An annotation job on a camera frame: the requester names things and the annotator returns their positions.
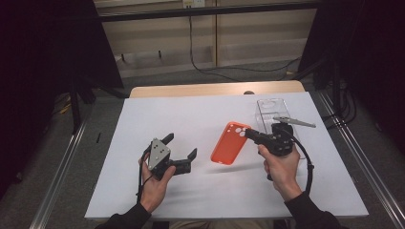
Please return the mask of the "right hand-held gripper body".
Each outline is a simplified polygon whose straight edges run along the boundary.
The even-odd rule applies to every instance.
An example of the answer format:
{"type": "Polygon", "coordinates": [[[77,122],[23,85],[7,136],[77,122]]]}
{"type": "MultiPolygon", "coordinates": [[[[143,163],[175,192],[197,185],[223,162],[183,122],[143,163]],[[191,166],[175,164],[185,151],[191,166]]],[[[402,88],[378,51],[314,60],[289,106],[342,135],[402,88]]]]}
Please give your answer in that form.
{"type": "Polygon", "coordinates": [[[274,117],[276,123],[271,125],[272,133],[254,132],[254,143],[264,145],[275,156],[287,156],[292,152],[293,144],[299,143],[294,136],[292,125],[315,128],[315,124],[307,123],[287,116],[274,117]]]}

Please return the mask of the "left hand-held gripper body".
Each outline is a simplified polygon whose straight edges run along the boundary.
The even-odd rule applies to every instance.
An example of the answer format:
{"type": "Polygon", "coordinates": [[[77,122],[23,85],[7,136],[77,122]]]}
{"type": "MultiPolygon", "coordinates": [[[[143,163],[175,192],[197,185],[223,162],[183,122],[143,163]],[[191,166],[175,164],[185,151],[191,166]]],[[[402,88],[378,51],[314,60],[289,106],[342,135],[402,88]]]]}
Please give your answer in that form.
{"type": "Polygon", "coordinates": [[[191,172],[192,161],[188,158],[172,160],[170,155],[171,150],[161,140],[156,138],[152,140],[148,169],[157,180],[161,180],[166,170],[171,166],[176,167],[175,176],[191,172]]]}

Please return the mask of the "orange phone case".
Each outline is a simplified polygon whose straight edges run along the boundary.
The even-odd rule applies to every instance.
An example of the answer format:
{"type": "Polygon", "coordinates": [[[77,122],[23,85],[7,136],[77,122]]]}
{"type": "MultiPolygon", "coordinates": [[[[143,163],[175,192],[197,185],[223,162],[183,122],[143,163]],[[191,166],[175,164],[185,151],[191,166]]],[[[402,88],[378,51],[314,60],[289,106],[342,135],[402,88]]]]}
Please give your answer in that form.
{"type": "Polygon", "coordinates": [[[249,126],[239,122],[228,122],[212,154],[211,161],[231,165],[245,145],[245,132],[249,126]]]}

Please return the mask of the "clear plastic box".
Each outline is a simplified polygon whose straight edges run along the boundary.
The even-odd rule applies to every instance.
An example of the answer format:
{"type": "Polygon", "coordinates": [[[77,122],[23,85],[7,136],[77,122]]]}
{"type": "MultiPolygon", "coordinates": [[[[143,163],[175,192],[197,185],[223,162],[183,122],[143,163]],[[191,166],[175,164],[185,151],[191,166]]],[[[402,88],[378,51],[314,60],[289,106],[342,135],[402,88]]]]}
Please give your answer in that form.
{"type": "Polygon", "coordinates": [[[287,116],[289,117],[288,108],[286,102],[282,98],[271,99],[259,99],[257,101],[256,120],[259,127],[259,132],[264,134],[271,134],[271,125],[276,123],[274,117],[287,116]]]}

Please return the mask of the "person's right hand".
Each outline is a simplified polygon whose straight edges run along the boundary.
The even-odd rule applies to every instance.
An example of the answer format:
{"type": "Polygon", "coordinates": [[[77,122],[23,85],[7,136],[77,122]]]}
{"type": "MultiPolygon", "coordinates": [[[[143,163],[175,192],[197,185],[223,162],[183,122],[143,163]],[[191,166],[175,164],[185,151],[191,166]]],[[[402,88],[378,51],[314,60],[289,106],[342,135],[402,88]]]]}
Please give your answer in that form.
{"type": "Polygon", "coordinates": [[[296,181],[300,155],[296,149],[284,157],[273,155],[264,145],[259,145],[258,150],[265,159],[264,169],[272,177],[273,186],[283,200],[290,201],[300,196],[303,191],[296,181]]]}

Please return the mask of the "person's left hand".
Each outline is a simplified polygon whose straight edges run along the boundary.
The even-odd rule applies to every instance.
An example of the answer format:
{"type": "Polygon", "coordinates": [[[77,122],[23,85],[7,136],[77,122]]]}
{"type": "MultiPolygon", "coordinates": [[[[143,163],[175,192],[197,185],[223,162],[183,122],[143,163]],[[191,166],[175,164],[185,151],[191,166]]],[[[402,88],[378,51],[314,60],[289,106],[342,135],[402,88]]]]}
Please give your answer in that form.
{"type": "Polygon", "coordinates": [[[152,214],[162,203],[169,180],[176,172],[175,166],[170,166],[161,179],[155,179],[149,171],[144,159],[139,160],[141,166],[141,187],[140,204],[152,214]]]}

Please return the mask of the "white board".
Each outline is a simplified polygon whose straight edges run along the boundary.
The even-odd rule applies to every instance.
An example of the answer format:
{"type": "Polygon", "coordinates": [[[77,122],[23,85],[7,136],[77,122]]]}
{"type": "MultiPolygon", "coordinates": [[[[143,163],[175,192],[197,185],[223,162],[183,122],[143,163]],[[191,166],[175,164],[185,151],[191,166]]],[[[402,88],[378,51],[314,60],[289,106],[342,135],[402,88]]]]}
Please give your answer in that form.
{"type": "MultiPolygon", "coordinates": [[[[339,218],[360,217],[368,211],[307,93],[281,94],[288,114],[301,120],[294,133],[314,165],[310,197],[339,218]]],[[[171,157],[197,157],[190,173],[173,177],[155,220],[282,219],[289,215],[279,193],[266,178],[257,147],[248,141],[235,162],[214,163],[210,155],[230,121],[258,126],[260,96],[186,96],[125,100],[90,200],[87,219],[123,214],[136,203],[138,160],[153,138],[168,134],[171,157]]]]}

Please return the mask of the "wooden table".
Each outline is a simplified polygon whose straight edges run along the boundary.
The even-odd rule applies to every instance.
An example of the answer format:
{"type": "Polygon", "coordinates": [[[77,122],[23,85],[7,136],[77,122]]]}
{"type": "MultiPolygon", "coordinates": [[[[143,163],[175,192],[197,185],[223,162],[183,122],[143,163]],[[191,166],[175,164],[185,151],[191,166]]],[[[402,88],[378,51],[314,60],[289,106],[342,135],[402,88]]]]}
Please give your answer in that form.
{"type": "Polygon", "coordinates": [[[135,87],[130,98],[233,95],[253,92],[254,94],[301,93],[304,86],[297,80],[260,81],[236,83],[212,83],[169,86],[135,87]]]}

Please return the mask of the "black metal stand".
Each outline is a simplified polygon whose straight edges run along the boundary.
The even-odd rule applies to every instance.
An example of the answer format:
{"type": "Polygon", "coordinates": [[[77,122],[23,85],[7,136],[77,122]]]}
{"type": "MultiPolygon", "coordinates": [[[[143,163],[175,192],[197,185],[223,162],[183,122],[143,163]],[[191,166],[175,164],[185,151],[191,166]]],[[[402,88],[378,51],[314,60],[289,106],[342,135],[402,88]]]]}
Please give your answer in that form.
{"type": "Polygon", "coordinates": [[[111,94],[117,98],[128,98],[129,94],[120,92],[113,87],[106,86],[99,81],[96,81],[89,76],[79,75],[79,76],[72,76],[70,87],[69,87],[69,96],[71,99],[71,107],[72,107],[72,114],[73,114],[73,134],[77,134],[78,130],[83,123],[80,109],[79,109],[79,98],[85,104],[94,104],[96,101],[96,96],[93,93],[93,89],[101,89],[103,92],[107,94],[111,94]]]}

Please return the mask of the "black curtain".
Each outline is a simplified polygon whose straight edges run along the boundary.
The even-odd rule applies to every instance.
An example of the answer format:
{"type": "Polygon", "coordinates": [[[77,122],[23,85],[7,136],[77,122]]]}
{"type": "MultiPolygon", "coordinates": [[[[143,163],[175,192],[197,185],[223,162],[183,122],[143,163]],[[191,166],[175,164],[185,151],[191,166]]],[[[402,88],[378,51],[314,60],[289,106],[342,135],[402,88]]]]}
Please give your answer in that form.
{"type": "Polygon", "coordinates": [[[42,138],[55,97],[122,86],[95,0],[0,0],[0,198],[42,138]]]}
{"type": "Polygon", "coordinates": [[[405,0],[318,0],[299,70],[339,67],[351,91],[405,155],[405,0]]]}

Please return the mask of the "black horizontal bar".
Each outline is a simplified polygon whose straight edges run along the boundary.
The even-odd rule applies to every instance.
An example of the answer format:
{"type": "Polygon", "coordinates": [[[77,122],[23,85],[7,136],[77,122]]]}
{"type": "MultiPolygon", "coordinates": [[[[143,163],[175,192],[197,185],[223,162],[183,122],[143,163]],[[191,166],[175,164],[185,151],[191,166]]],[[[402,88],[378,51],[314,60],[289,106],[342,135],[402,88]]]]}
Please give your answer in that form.
{"type": "Polygon", "coordinates": [[[221,14],[235,14],[235,13],[265,12],[265,11],[311,10],[317,9],[321,5],[322,2],[320,0],[310,0],[303,2],[271,3],[260,5],[104,13],[101,14],[98,18],[101,22],[119,22],[119,21],[135,21],[147,19],[207,16],[207,15],[221,15],[221,14]]]}

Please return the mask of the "aluminium rail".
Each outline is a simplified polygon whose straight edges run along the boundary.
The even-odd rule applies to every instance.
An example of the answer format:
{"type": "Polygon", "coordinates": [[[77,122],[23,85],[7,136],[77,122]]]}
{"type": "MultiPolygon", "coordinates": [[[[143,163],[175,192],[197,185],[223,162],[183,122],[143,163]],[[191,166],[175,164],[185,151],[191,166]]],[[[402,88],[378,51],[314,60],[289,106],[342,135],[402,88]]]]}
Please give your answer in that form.
{"type": "Polygon", "coordinates": [[[77,147],[85,132],[87,121],[83,121],[76,132],[72,135],[67,149],[59,163],[59,166],[53,176],[53,180],[43,197],[38,210],[36,211],[29,229],[46,229],[49,218],[57,201],[62,184],[71,166],[77,147]]]}
{"type": "Polygon", "coordinates": [[[319,93],[319,97],[324,104],[329,115],[332,115],[333,124],[349,147],[354,159],[363,171],[367,181],[372,186],[380,203],[384,207],[396,229],[405,229],[405,214],[399,203],[394,198],[392,192],[388,189],[380,175],[372,166],[365,152],[357,142],[348,125],[333,114],[332,102],[327,93],[319,93]]]}

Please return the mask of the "white wall socket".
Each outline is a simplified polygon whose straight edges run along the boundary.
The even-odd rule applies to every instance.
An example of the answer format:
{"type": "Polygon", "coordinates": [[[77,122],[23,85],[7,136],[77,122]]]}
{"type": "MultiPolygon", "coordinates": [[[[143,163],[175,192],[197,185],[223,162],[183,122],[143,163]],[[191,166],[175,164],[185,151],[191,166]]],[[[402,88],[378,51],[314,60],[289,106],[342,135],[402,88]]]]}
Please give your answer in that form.
{"type": "Polygon", "coordinates": [[[204,8],[205,0],[182,0],[185,9],[204,8]]]}

